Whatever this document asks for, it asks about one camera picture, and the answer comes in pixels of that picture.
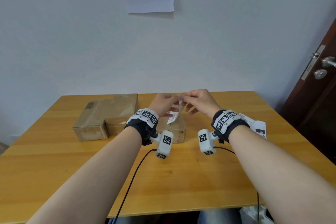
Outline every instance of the wristband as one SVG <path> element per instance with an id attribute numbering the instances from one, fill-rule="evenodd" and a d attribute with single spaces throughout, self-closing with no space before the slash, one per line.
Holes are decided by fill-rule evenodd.
<path id="1" fill-rule="evenodd" d="M 241 119 L 241 116 L 232 110 L 220 110 L 215 113 L 211 126 L 215 129 L 216 135 L 219 137 L 219 142 L 229 143 L 229 135 L 234 128 L 239 125 L 250 127 L 246 121 Z"/>
<path id="2" fill-rule="evenodd" d="M 139 109 L 127 121 L 125 128 L 134 127 L 141 135 L 142 145 L 152 144 L 149 137 L 157 137 L 156 126 L 159 116 L 151 109 Z"/>

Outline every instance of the white wall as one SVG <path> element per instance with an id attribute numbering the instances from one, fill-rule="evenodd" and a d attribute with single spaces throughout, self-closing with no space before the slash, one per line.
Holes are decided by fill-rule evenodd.
<path id="1" fill-rule="evenodd" d="M 0 131 L 22 134 L 61 95 L 255 90 L 287 98 L 336 0 L 0 0 Z"/>

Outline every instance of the door handle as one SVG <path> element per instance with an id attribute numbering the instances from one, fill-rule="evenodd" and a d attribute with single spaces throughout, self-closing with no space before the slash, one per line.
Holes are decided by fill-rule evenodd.
<path id="1" fill-rule="evenodd" d="M 336 67 L 335 57 L 327 57 L 324 60 L 322 60 L 322 66 L 323 67 Z"/>

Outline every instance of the black cable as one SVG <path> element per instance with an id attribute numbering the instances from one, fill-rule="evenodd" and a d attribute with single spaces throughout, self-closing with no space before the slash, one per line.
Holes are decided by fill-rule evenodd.
<path id="1" fill-rule="evenodd" d="M 147 154 L 145 155 L 145 157 L 143 157 L 143 159 L 140 161 L 138 167 L 136 168 L 136 170 L 135 170 L 135 172 L 134 172 L 134 175 L 133 175 L 133 178 L 132 178 L 132 180 L 131 180 L 131 182 L 130 182 L 130 184 L 129 184 L 129 186 L 128 186 L 128 189 L 127 189 L 127 191 L 126 191 L 124 200 L 123 200 L 123 202 L 122 202 L 121 205 L 120 205 L 120 208 L 119 208 L 119 211 L 118 211 L 118 213 L 117 213 L 117 216 L 114 218 L 114 224 L 116 224 L 116 222 L 117 222 L 117 219 L 118 219 L 119 213 L 120 213 L 120 211 L 121 211 L 121 208 L 122 208 L 123 205 L 124 205 L 124 202 L 125 202 L 125 199 L 126 199 L 126 197 L 127 197 L 128 192 L 129 192 L 129 189 L 131 188 L 132 182 L 133 182 L 133 180 L 134 180 L 135 175 L 137 174 L 137 171 L 138 171 L 138 169 L 139 169 L 141 163 L 144 161 L 144 159 L 147 157 L 147 155 L 148 155 L 151 151 L 156 151 L 156 149 L 151 149 L 149 152 L 147 152 Z"/>
<path id="2" fill-rule="evenodd" d="M 223 148 L 223 147 L 214 146 L 214 148 L 219 148 L 219 149 L 227 150 L 227 151 L 232 152 L 233 154 L 235 154 L 233 151 L 231 151 L 231 150 L 229 150 L 229 149 L 226 149 L 226 148 Z"/>
<path id="3" fill-rule="evenodd" d="M 214 146 L 214 148 L 219 148 L 219 149 L 223 149 L 223 150 L 227 150 L 229 152 L 232 152 L 233 154 L 235 154 L 232 150 L 223 148 L 223 147 L 219 147 L 219 146 Z M 259 224 L 259 193 L 257 192 L 257 201 L 258 201 L 258 216 L 257 216 L 257 224 Z"/>

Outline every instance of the brown box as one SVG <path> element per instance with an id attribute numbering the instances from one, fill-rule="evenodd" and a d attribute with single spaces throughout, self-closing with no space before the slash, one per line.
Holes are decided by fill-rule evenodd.
<path id="1" fill-rule="evenodd" d="M 186 137 L 186 124 L 184 123 L 182 115 L 178 115 L 176 120 L 167 124 L 168 118 L 162 117 L 159 119 L 156 130 L 159 134 L 164 130 L 168 130 L 174 134 L 173 143 L 183 143 Z"/>
<path id="2" fill-rule="evenodd" d="M 138 94 L 114 95 L 113 108 L 105 117 L 108 133 L 118 135 L 125 127 L 127 120 L 138 110 Z"/>
<path id="3" fill-rule="evenodd" d="M 106 139 L 109 137 L 105 125 L 105 117 L 109 112 L 111 99 L 91 101 L 87 104 L 73 130 L 79 141 Z"/>

